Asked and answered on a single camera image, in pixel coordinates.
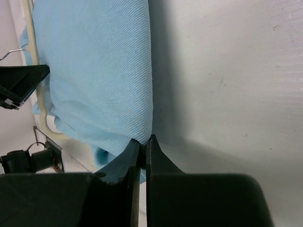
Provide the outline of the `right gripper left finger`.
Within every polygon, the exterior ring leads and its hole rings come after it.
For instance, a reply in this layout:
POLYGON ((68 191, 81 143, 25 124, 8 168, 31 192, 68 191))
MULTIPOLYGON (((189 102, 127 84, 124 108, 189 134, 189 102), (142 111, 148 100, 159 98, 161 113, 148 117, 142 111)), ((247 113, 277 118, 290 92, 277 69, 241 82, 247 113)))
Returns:
POLYGON ((0 176, 3 227, 136 227, 140 145, 95 173, 20 173, 0 176))

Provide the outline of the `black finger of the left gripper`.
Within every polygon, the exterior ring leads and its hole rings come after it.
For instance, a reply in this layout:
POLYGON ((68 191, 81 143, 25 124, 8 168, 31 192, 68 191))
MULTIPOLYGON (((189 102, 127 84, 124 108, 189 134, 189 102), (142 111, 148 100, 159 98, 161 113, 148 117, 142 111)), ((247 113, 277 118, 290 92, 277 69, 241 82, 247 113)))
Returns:
POLYGON ((18 110, 50 73, 47 65, 0 68, 0 106, 18 110))

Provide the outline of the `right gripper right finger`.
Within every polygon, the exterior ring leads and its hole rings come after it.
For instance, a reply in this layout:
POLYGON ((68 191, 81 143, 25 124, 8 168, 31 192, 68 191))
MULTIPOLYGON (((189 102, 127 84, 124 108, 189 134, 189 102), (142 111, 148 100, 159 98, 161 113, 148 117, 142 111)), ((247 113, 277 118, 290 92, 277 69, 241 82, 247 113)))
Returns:
POLYGON ((187 174, 152 135, 146 150, 147 225, 150 227, 271 227, 259 183, 243 174, 187 174))

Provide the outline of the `cream plastic hanger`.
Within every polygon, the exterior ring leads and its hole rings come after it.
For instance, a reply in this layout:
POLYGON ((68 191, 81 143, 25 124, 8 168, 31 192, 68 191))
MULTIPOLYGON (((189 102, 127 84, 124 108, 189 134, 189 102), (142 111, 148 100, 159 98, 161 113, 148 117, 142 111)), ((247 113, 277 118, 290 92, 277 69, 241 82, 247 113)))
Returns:
MULTIPOLYGON (((36 66, 39 66, 39 57, 38 57, 38 51, 36 46, 36 36, 35 36, 35 29, 34 29, 34 23, 32 18, 32 10, 31 10, 31 1, 30 0, 22 0, 22 6, 23 11, 25 14, 25 21, 26 21, 26 27, 27 27, 27 34, 29 39, 29 44, 27 45, 27 51, 31 54, 32 63, 36 66)), ((44 102, 44 92, 43 92, 43 84, 40 82, 38 86, 36 87, 36 96, 37 96, 37 103, 38 108, 40 109, 40 127, 43 130, 43 132, 46 133, 47 136, 51 136, 54 139, 58 140, 68 140, 70 139, 68 136, 66 136, 63 133, 56 133, 52 131, 48 124, 47 124, 47 110, 45 108, 45 102, 44 102)))

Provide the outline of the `light blue trousers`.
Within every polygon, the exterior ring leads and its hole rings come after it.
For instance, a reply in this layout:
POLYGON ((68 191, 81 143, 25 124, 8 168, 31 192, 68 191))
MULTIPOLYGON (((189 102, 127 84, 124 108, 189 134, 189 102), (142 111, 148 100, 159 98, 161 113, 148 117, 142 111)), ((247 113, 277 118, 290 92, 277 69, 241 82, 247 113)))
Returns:
POLYGON ((146 0, 37 0, 33 24, 47 113, 91 146, 103 168, 131 139, 152 133, 152 60, 146 0))

